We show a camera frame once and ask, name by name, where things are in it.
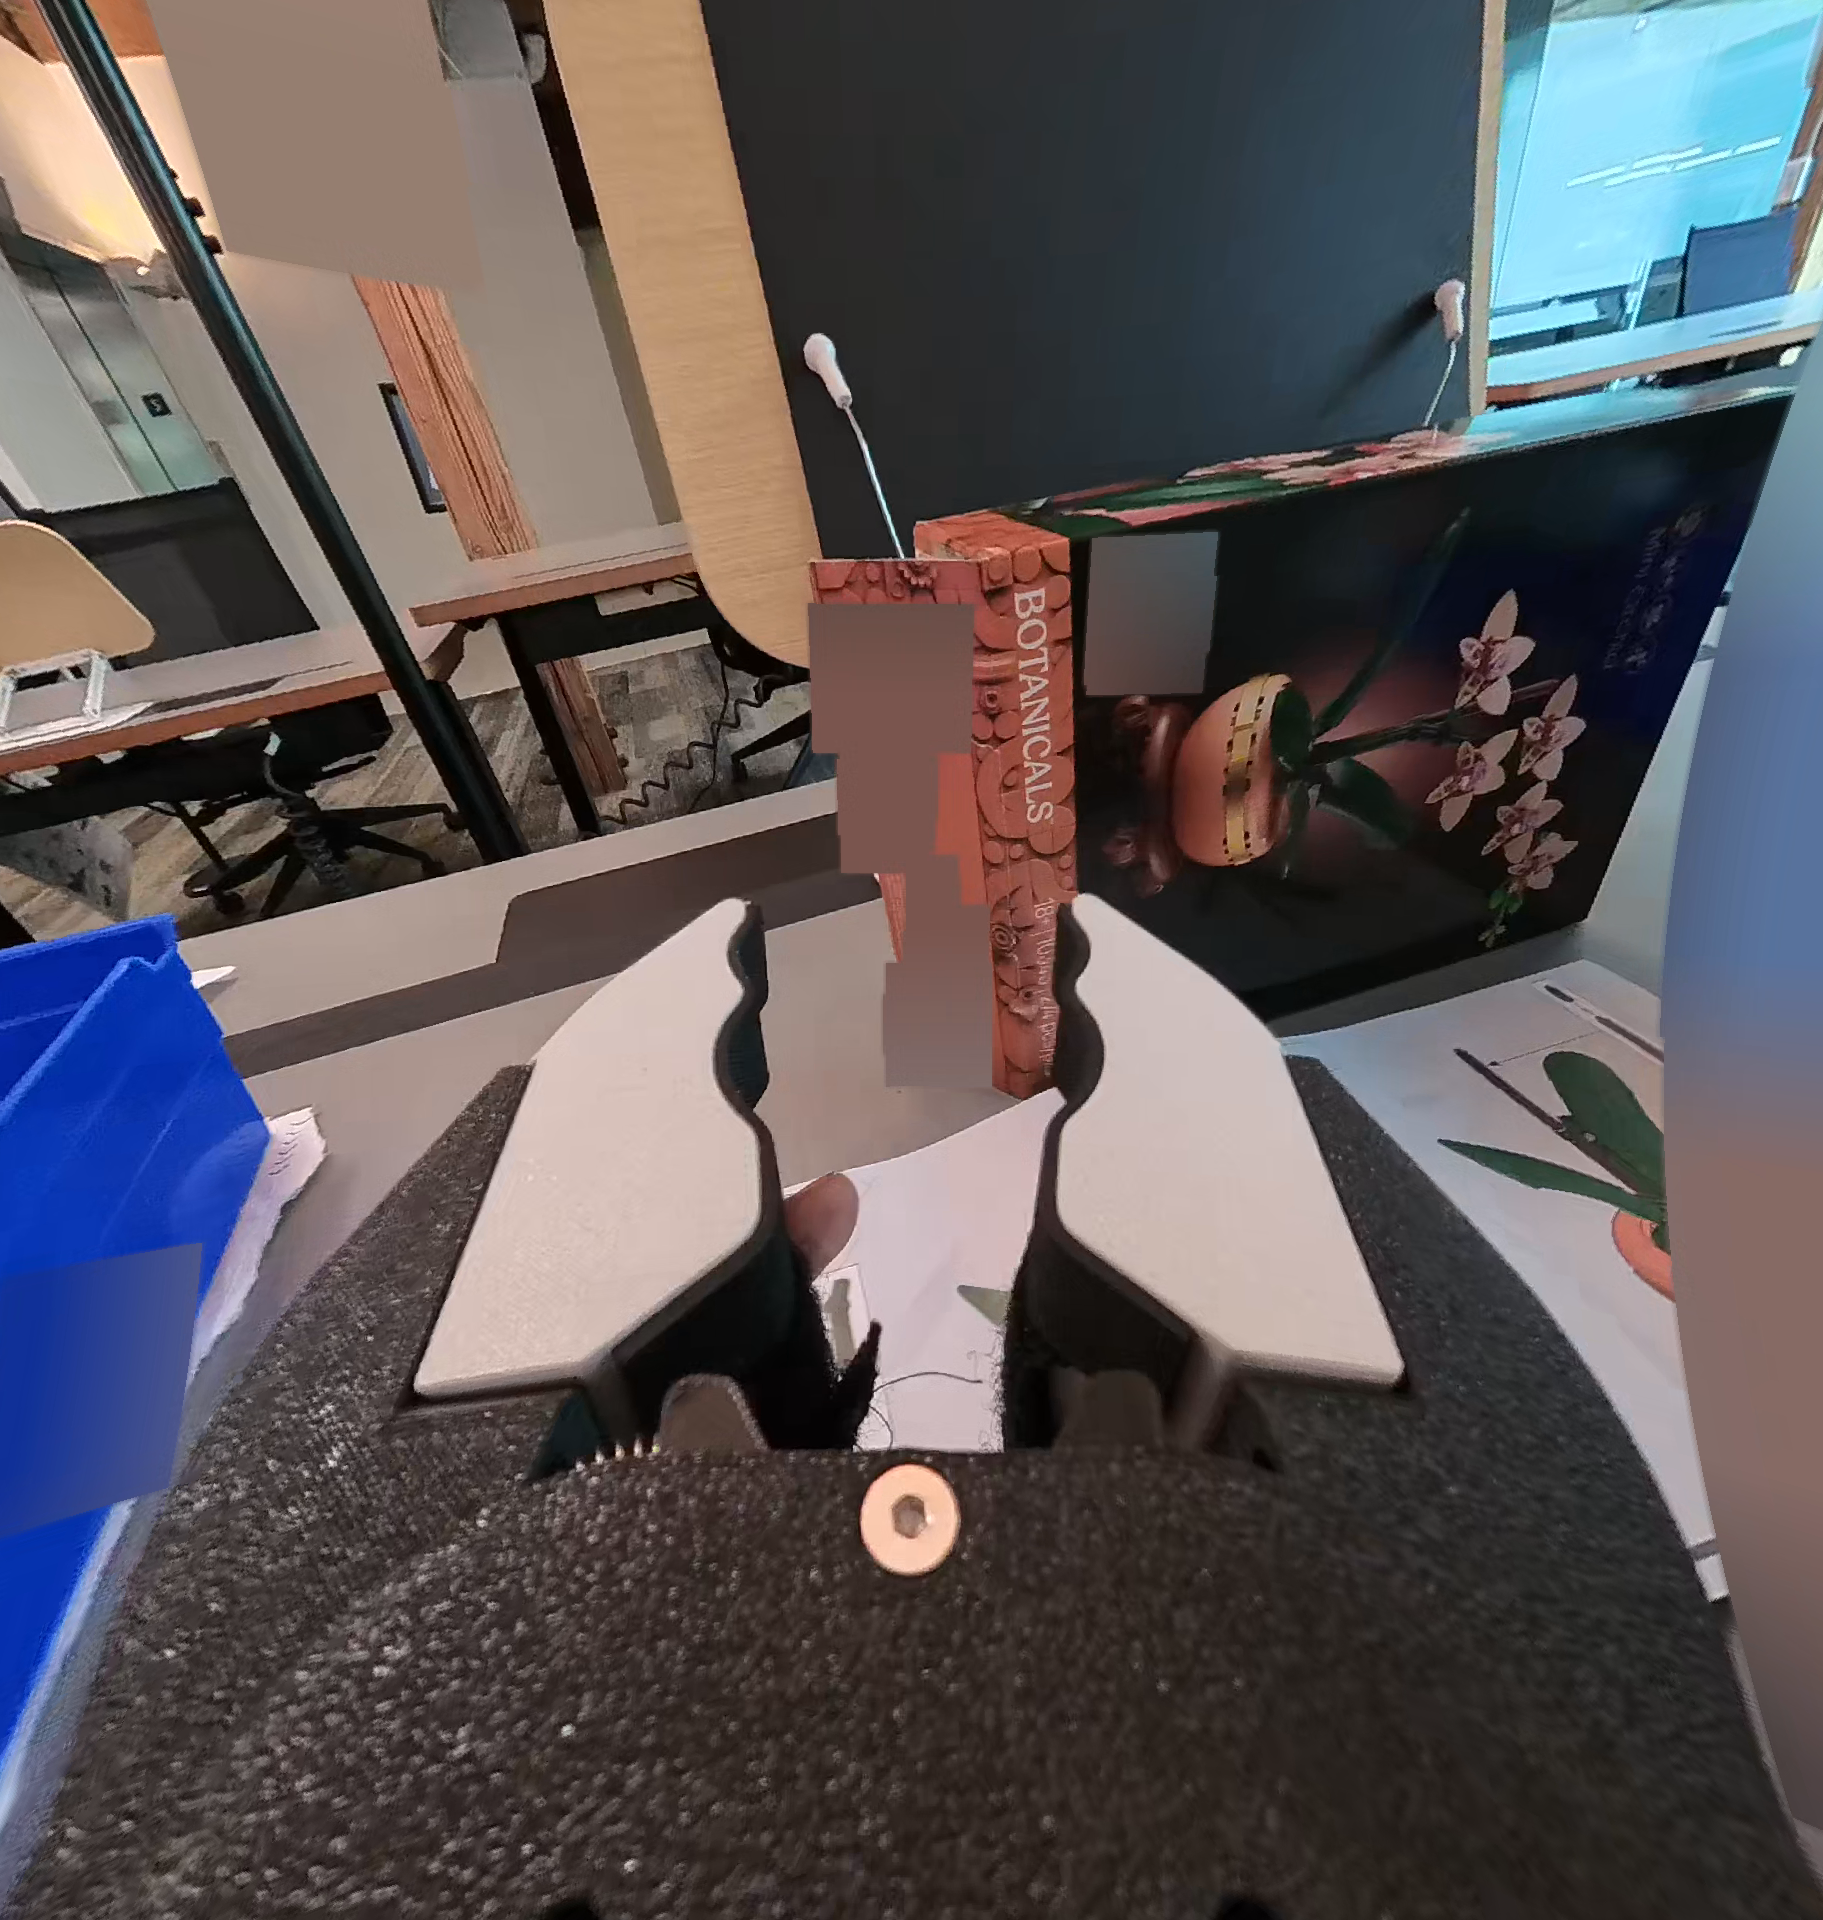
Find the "illustrated instruction booklet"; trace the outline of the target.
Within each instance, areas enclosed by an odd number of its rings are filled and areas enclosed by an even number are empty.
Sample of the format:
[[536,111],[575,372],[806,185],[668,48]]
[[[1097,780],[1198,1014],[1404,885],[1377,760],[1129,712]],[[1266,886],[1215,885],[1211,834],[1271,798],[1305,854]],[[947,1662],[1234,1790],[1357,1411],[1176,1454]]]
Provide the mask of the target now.
[[[1579,1148],[1555,1055],[1629,1095],[1629,1140],[1663,1124],[1658,1000],[1592,964],[1336,1027],[1288,1044],[1325,1062],[1472,1227],[1521,1272],[1595,1372],[1664,1491],[1707,1596],[1726,1593],[1695,1448],[1658,1227],[1626,1170]],[[850,1239],[814,1281],[838,1360],[882,1326],[862,1451],[990,1453],[1005,1313],[1028,1239],[1041,1143],[1060,1106],[1035,1095],[924,1150],[850,1170]]]

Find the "grey desk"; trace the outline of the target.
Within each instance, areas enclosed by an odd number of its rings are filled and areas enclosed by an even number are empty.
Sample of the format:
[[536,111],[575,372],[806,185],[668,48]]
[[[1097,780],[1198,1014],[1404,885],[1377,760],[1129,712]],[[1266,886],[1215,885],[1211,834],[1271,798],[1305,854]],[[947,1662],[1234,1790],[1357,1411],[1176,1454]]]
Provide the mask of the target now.
[[[291,1095],[300,1064],[341,1058],[318,1101],[334,1168],[347,1171],[353,1117],[396,1114],[430,1138],[490,1074],[487,1041],[506,1061],[516,1044],[544,1044],[602,978],[715,900],[761,894],[773,969],[767,1114],[783,1177],[801,1184],[924,1150],[1010,1106],[993,1090],[886,1088],[877,1000],[890,929],[875,885],[836,870],[833,793],[809,785],[211,933],[182,952],[193,969],[233,970],[215,1010],[260,1090]],[[1447,966],[1275,1029],[1288,1048],[1571,963],[1596,964],[1575,934],[1535,938],[1523,957]],[[1623,982],[1644,990],[1648,979]]]

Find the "torn white paper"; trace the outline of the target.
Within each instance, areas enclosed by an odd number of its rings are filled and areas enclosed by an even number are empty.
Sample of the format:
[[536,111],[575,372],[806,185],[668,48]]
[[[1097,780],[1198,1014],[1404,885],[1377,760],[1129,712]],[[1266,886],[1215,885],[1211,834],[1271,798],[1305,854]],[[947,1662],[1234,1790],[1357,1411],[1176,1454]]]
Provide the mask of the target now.
[[187,1377],[193,1380],[204,1358],[243,1313],[275,1239],[282,1213],[300,1197],[329,1155],[329,1144],[318,1124],[318,1109],[303,1108],[270,1121],[270,1140],[258,1168],[252,1188],[218,1263],[213,1283],[204,1289]]

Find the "wooden post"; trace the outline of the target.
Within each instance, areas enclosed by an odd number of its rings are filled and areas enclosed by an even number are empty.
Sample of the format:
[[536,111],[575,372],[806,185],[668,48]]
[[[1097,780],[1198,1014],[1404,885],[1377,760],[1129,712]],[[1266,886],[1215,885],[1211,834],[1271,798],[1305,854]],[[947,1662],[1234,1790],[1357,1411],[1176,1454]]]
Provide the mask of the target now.
[[[541,534],[444,291],[365,276],[352,282],[468,558],[496,562],[537,553]],[[593,800],[619,791],[625,770],[587,675],[575,659],[541,661],[519,615],[497,615],[497,630],[573,821],[583,836],[596,836],[604,821]]]

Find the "black partition panel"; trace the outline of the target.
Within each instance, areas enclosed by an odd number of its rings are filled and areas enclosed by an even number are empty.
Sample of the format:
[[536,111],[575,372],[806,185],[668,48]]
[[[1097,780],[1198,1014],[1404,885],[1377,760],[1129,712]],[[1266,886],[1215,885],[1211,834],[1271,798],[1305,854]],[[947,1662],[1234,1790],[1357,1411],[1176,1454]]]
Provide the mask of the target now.
[[1482,5],[702,11],[822,554],[1423,423]]

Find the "tan moulded chair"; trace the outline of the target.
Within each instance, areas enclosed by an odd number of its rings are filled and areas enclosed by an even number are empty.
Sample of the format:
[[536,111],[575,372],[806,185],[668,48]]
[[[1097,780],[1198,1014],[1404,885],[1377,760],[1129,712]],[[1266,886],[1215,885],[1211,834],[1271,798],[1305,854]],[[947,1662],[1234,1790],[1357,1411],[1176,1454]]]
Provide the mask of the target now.
[[125,659],[153,643],[153,621],[70,543],[0,520],[0,673],[78,652]]

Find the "wooden table black frame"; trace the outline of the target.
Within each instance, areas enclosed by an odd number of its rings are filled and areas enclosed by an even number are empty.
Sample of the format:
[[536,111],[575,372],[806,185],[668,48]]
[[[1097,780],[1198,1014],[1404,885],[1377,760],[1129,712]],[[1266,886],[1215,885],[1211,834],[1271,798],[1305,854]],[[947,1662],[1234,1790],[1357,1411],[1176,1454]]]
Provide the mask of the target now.
[[601,540],[575,540],[475,559],[455,584],[416,604],[410,615],[421,627],[497,627],[522,705],[583,838],[604,830],[596,800],[622,791],[625,772],[602,710],[571,659],[707,631],[717,619],[681,536],[619,553],[607,553]]
[[[421,646],[416,665],[430,689],[444,694],[444,708],[466,717],[447,682],[466,661],[468,634],[474,619],[444,621],[439,627],[410,634]],[[157,693],[133,689],[148,675],[114,675],[108,688],[111,712],[86,721],[83,717],[41,717],[29,731],[0,739],[0,780],[22,772],[38,772],[82,760],[103,760],[119,751],[150,749],[164,741],[190,739],[196,734],[235,729],[270,729],[291,712],[310,712],[345,703],[363,703],[395,694],[392,676],[381,665],[355,665],[350,659],[314,661],[299,667],[294,649],[304,652],[316,639],[332,640],[332,634],[314,634],[269,640],[243,649],[258,659],[252,680],[220,684],[216,688]],[[279,656],[290,670],[270,675],[261,668]],[[14,944],[32,938],[0,900],[0,942]]]

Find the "clear acrylic stand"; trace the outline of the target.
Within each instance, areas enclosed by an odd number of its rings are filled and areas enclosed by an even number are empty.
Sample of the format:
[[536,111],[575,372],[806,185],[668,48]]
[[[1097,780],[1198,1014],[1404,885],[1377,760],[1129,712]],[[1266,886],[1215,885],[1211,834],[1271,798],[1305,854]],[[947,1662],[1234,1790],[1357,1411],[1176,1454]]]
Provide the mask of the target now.
[[[80,682],[82,694],[78,712],[65,713],[51,721],[35,727],[14,725],[14,703],[25,680],[54,676],[63,684]],[[88,732],[106,717],[106,694],[110,680],[110,659],[94,649],[74,649],[66,653],[14,661],[0,668],[0,746],[30,741],[32,734]]]

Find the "wood framed glass window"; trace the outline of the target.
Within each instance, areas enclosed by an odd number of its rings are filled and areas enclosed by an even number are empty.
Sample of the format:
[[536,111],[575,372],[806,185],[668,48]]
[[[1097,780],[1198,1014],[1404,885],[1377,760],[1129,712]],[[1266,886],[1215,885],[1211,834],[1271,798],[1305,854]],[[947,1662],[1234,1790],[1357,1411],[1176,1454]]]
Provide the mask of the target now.
[[[1791,291],[1681,320],[1693,228],[1797,204]],[[1484,394],[1733,371],[1823,322],[1823,3],[1508,5]]]

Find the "black computer monitor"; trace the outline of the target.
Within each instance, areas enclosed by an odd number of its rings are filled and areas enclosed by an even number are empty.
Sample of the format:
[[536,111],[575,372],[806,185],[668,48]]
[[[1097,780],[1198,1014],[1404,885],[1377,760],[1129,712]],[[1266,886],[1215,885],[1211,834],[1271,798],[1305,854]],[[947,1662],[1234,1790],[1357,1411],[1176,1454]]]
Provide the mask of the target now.
[[1693,228],[1681,253],[1681,320],[1779,300],[1791,291],[1797,204],[1736,222]]

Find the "black office chair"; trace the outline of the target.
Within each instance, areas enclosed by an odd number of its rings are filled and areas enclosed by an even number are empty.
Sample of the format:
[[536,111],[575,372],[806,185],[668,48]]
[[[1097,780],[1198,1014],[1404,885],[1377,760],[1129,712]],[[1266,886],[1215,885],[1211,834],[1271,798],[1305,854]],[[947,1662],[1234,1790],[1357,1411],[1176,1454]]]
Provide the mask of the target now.
[[[272,873],[275,882],[258,910],[261,920],[281,910],[304,875],[318,880],[326,900],[341,900],[350,892],[347,854],[359,848],[407,858],[424,877],[444,877],[439,858],[380,834],[378,828],[439,821],[444,830],[460,831],[466,821],[452,805],[329,807],[318,800],[324,780],[367,770],[391,738],[392,725],[384,716],[370,725],[345,721],[330,729],[324,725],[300,729],[294,717],[266,732],[258,751],[258,770],[247,789],[200,807],[170,804],[170,813],[206,854],[204,865],[182,880],[182,896],[209,900],[224,914],[237,918],[245,913],[245,882]],[[249,854],[220,858],[206,828],[249,802],[275,804],[282,828]]]

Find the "framed wall picture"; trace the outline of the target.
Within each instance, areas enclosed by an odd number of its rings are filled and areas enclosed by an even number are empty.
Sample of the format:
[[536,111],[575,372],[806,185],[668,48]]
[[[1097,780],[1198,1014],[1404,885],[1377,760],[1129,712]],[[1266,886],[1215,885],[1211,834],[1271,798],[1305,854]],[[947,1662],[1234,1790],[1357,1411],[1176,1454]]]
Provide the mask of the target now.
[[396,439],[401,459],[407,464],[407,473],[422,513],[447,514],[444,489],[421,441],[419,426],[407,410],[405,397],[392,382],[380,382],[378,393],[392,424],[392,435]]

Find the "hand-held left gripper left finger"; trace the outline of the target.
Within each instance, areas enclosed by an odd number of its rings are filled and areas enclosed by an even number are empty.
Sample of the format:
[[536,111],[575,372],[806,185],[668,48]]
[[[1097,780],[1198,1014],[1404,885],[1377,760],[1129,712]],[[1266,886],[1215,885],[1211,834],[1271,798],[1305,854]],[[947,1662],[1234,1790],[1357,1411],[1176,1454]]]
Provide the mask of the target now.
[[724,900],[541,1046],[413,1401],[658,1405],[687,1376],[826,1399],[826,1324],[755,1111],[767,994],[761,908]]

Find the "black metal pole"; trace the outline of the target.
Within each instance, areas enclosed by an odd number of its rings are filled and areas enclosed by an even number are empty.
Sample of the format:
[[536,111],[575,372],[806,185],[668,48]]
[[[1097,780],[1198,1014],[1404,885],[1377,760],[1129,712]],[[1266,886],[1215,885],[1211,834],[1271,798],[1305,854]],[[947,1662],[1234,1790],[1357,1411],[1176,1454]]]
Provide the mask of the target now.
[[455,694],[430,685],[224,268],[206,244],[200,219],[181,190],[103,28],[86,3],[41,3],[37,9],[475,848],[485,862],[526,854],[528,841],[490,759]]

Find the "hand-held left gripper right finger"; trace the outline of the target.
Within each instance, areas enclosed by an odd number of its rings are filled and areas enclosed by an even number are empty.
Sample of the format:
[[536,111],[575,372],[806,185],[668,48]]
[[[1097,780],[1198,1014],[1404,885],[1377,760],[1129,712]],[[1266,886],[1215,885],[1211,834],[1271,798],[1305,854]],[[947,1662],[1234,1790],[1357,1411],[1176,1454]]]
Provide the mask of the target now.
[[1013,1301],[1013,1360],[1388,1391],[1404,1356],[1281,1044],[1105,900],[1058,913],[1056,1084]]

